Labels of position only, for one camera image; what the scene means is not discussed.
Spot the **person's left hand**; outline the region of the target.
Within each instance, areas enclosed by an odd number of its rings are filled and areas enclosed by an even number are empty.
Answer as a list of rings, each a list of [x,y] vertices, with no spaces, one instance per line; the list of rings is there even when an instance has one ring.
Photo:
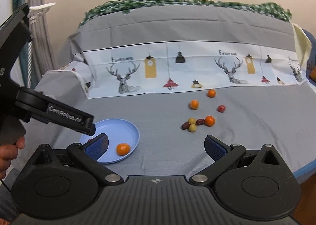
[[[18,156],[18,151],[24,149],[25,147],[25,137],[19,138],[14,145],[6,144],[0,147],[0,179],[6,177],[7,169],[11,165],[11,161]]]

